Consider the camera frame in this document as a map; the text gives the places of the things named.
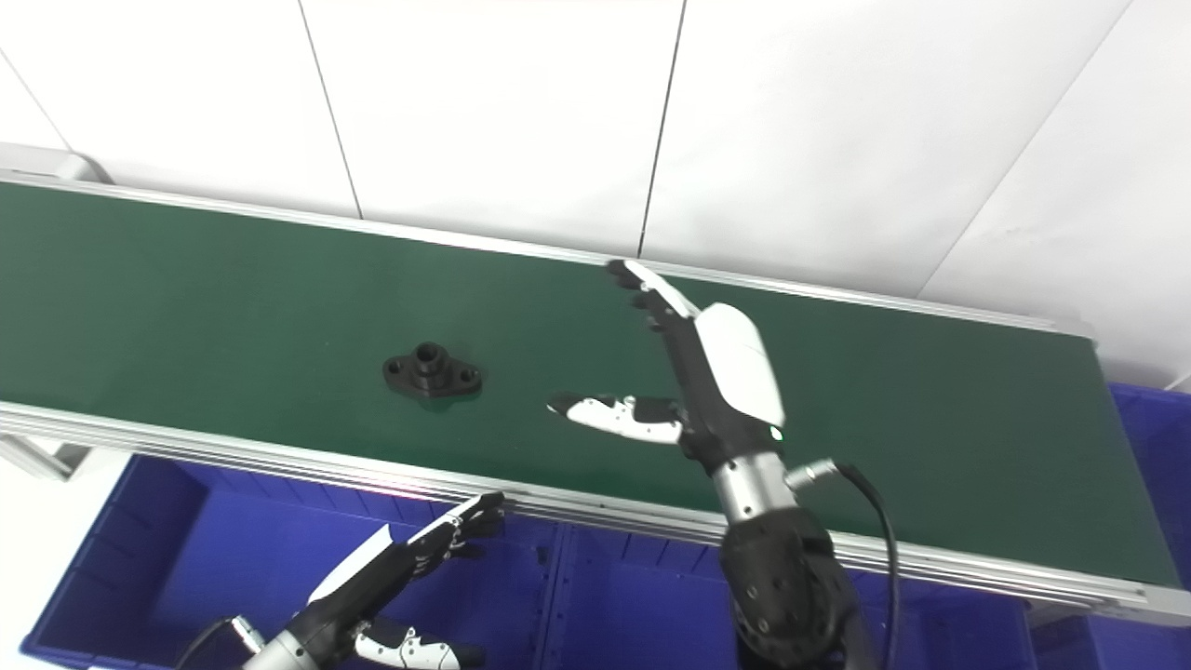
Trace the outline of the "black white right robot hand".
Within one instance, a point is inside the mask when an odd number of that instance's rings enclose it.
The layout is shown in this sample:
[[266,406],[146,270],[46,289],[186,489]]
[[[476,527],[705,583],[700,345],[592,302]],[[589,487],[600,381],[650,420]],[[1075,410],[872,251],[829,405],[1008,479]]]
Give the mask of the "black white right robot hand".
[[607,262],[659,332],[679,397],[557,392],[557,417],[646,444],[676,445],[709,475],[736,462],[778,462],[785,408],[756,323],[725,302],[698,308],[676,286],[635,259]]

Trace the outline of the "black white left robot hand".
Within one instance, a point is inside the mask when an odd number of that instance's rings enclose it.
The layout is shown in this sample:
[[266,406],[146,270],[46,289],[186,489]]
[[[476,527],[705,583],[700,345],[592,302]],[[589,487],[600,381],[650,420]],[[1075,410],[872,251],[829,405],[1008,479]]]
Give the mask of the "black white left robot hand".
[[501,491],[479,493],[403,541],[387,526],[375,531],[328,572],[286,624],[278,635],[282,660],[289,669],[335,669],[353,656],[395,669],[482,666],[480,646],[426,635],[413,624],[393,624],[380,614],[409,583],[444,561],[480,558],[482,547],[470,540],[501,530],[503,501]]

